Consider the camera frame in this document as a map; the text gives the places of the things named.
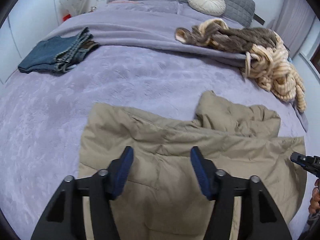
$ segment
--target round cushion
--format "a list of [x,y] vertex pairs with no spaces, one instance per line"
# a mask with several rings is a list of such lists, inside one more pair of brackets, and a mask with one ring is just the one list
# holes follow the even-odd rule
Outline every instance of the round cushion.
[[188,0],[189,5],[198,12],[220,16],[226,10],[224,0]]

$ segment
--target lavender blanket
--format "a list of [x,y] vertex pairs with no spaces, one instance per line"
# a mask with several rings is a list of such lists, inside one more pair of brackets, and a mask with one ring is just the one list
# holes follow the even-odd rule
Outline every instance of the lavender blanket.
[[[174,1],[110,4],[67,20],[48,36],[72,36],[89,26],[97,42],[110,46],[101,46],[62,76],[12,75],[0,99],[0,207],[22,240],[31,238],[61,180],[77,176],[80,136],[96,102],[192,120],[202,92],[214,90],[234,103],[277,111],[279,136],[305,136],[307,153],[316,155],[290,104],[243,79],[239,69],[212,59],[217,57],[213,50],[182,48],[174,40],[175,28],[190,28],[207,18]],[[151,23],[157,28],[152,30]],[[164,47],[158,47],[157,39]],[[198,55],[177,52],[182,50]],[[220,56],[219,60],[230,60],[226,54]],[[308,177],[304,202],[290,223],[294,239],[307,219],[314,181]]]

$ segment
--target curtain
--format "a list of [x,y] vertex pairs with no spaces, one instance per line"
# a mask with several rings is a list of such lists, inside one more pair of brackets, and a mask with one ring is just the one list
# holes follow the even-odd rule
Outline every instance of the curtain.
[[267,28],[280,35],[293,58],[306,39],[315,17],[306,0],[284,0],[278,17]]

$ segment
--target red object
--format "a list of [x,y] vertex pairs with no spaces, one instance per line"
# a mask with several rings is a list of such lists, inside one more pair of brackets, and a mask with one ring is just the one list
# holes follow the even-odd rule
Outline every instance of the red object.
[[63,17],[62,20],[65,22],[65,21],[68,20],[69,18],[71,18],[71,15],[70,15],[70,14],[66,15],[65,17]]

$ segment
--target human hand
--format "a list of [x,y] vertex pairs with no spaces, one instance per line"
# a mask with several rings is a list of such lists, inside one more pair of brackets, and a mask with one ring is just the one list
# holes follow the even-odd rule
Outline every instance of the human hand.
[[320,201],[320,194],[318,190],[318,185],[320,180],[317,179],[315,182],[315,188],[312,191],[312,198],[310,199],[310,206],[309,206],[309,213],[315,214],[318,209],[320,209],[319,201]]

